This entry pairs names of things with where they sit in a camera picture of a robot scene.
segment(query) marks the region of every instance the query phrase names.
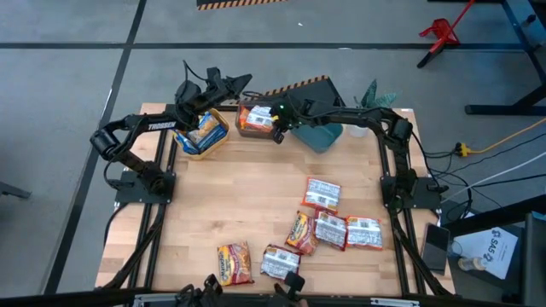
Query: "wooden tabletop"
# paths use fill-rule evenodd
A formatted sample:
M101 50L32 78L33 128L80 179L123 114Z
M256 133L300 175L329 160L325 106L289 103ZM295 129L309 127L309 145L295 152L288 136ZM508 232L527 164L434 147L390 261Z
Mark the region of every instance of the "wooden tabletop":
M141 113L161 113L162 103L144 103ZM410 109L396 110L414 124ZM341 252L321 244L313 256L303 256L299 274L305 278L303 293L338 295L400 295L391 225L382 205L379 178L380 157L373 133L355 138L347 131L322 154L286 134L281 145L273 141L241 137L235 128L235 113L222 113L231 124L229 140L201 161L193 161L177 151L174 170L177 184L167 207L161 236L153 288L178 291L193 283L202 287L205 278L218 276L217 247L246 240L252 260L252 285L225 287L227 293L272 293L276 280L261 275L265 247L283 246L296 218L296 211L312 214L300 205L307 177L341 186L339 215L359 215L381 219L383 251L347 248ZM144 160L154 159L159 132L138 137L132 151ZM171 142L167 137L163 165ZM423 156L412 139L412 166L427 174ZM129 204L115 218L96 278L96 285L110 281L131 255L137 241L143 204ZM425 226L436 223L429 210L413 210L418 245ZM416 292L411 260L404 253L409 286ZM148 263L144 255L138 279ZM449 265L445 276L437 276L452 293L455 291Z

